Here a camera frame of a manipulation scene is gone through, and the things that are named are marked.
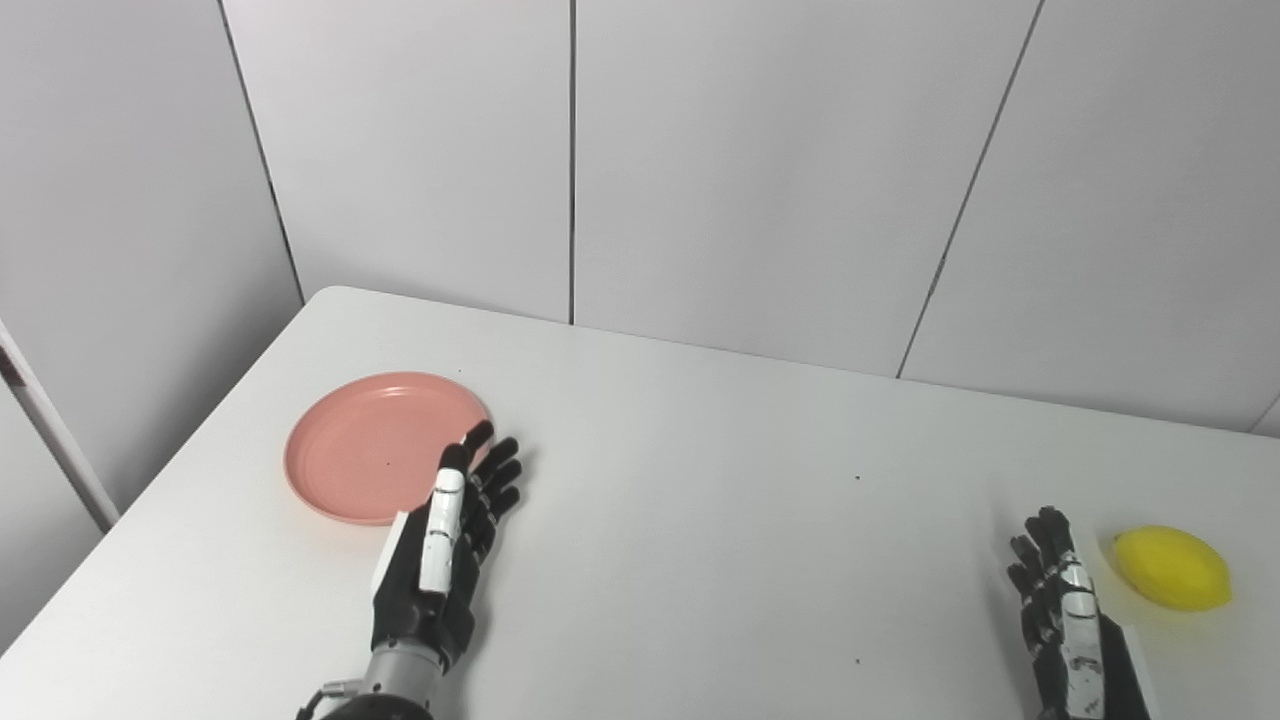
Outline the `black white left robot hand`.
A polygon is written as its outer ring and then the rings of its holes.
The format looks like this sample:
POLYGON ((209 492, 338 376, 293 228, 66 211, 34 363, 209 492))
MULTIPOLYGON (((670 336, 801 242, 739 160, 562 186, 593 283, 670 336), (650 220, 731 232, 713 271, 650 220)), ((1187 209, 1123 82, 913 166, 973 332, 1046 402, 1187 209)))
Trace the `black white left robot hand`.
POLYGON ((524 471, 518 441, 494 436, 481 420, 447 445, 428 500, 396 515, 374 575, 371 650, 415 642, 449 669, 468 648, 481 566, 524 471))

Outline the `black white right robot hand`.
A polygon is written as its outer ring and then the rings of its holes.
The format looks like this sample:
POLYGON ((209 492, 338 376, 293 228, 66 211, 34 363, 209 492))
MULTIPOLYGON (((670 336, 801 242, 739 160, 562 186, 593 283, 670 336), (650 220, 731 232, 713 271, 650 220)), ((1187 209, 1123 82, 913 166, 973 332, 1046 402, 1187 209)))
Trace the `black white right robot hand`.
POLYGON ((1100 606, 1068 518, 1043 506, 1010 539, 1039 719, 1152 719, 1129 634, 1100 606))

